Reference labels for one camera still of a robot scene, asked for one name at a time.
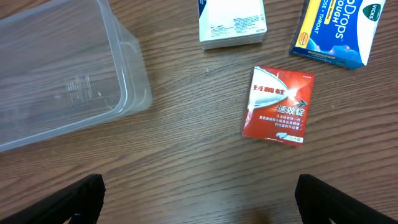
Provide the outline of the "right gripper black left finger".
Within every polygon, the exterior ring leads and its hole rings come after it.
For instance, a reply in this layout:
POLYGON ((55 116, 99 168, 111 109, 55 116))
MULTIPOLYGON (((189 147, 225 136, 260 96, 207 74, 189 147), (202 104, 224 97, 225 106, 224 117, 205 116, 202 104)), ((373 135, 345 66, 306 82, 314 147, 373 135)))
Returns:
POLYGON ((105 184, 90 174, 37 203, 1 220, 1 224, 96 224, 104 204, 105 184))

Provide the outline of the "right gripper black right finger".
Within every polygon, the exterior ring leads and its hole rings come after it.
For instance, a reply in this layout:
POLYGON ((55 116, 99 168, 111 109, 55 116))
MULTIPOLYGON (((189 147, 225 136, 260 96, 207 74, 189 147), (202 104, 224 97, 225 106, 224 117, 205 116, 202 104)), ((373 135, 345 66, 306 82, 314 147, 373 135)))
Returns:
POLYGON ((299 176, 295 199, 304 224, 397 224, 397 220, 310 174, 299 176))

